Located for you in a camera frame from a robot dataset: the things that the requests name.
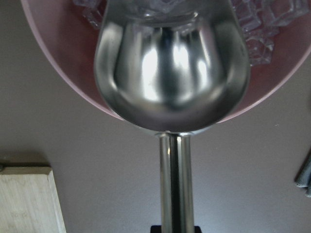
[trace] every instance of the countertop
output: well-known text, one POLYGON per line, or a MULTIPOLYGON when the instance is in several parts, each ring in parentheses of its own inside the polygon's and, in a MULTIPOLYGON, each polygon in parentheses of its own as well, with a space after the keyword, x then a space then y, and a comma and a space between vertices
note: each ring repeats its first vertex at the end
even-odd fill
MULTIPOLYGON (((311 57, 266 101, 191 140, 203 233, 310 233, 294 184, 311 147, 311 57)), ((43 55, 17 0, 0 1, 0 163, 50 165, 68 233, 160 224, 159 146, 75 93, 43 55)))

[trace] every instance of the ice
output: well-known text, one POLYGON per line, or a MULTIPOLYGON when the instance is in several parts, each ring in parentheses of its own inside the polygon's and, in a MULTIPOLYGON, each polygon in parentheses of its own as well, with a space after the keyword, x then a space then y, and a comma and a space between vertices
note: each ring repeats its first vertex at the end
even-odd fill
POLYGON ((271 63, 274 48, 272 39, 251 36, 246 39, 246 45, 252 66, 271 63))
POLYGON ((103 2, 100 2, 96 8, 85 8, 82 15, 89 21, 94 29, 99 30, 102 24, 104 11, 105 5, 103 2))
POLYGON ((252 1, 242 1, 235 8, 235 13, 244 32, 249 32, 261 25, 256 6, 252 1))
POLYGON ((96 8, 102 0, 73 0, 77 6, 84 6, 88 8, 96 8))
MULTIPOLYGON (((165 16, 176 13, 174 9, 180 7, 179 4, 190 0, 122 1, 137 17, 155 17, 164 20, 165 16)), ((231 2, 244 33, 252 66, 270 63, 274 48, 273 37, 279 33, 279 27, 288 25, 310 11, 308 0, 231 0, 231 2)), ((105 0, 73 0, 73 3, 85 7, 83 16, 96 30, 100 29, 105 0)), ((191 33, 193 29, 195 29, 193 22, 173 28, 181 34, 191 33)), ((140 27, 135 30, 143 35, 150 34, 150 28, 140 27)))
POLYGON ((269 26, 287 26, 308 11, 308 0, 275 0, 262 13, 262 18, 269 26))
POLYGON ((273 0, 252 0, 257 12, 263 11, 273 0))
POLYGON ((244 33, 245 38, 251 36, 259 36, 261 38, 273 37, 279 34, 280 30, 278 27, 261 27, 250 32, 244 33))

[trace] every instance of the pink bowl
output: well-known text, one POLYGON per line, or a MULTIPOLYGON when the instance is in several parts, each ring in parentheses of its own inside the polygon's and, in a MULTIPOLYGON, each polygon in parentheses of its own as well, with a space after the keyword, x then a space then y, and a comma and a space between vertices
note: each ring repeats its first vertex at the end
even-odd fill
MULTIPOLYGON (((22 0, 38 44, 61 77, 83 98, 121 119, 102 100, 94 80, 93 59, 98 32, 71 0, 22 0)), ((239 106, 222 121, 253 108, 280 88, 311 52, 311 13, 281 28, 272 63, 252 68, 251 82, 239 106)))

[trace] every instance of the wooden board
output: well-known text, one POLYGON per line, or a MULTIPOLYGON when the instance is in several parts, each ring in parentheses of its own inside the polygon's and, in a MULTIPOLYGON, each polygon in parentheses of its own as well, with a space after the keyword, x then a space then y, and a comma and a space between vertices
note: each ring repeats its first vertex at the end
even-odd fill
POLYGON ((65 233, 50 167, 0 172, 0 233, 65 233))

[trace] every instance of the gray surface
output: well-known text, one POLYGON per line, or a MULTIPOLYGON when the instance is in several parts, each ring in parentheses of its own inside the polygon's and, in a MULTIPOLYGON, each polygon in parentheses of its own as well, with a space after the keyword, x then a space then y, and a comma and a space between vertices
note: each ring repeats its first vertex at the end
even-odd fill
MULTIPOLYGON (((0 162, 54 169, 68 233, 160 223, 156 138, 76 94, 42 54, 17 0, 0 1, 0 162)), ((268 100, 192 139, 203 233, 309 233, 293 182, 311 146, 311 58, 268 100)))

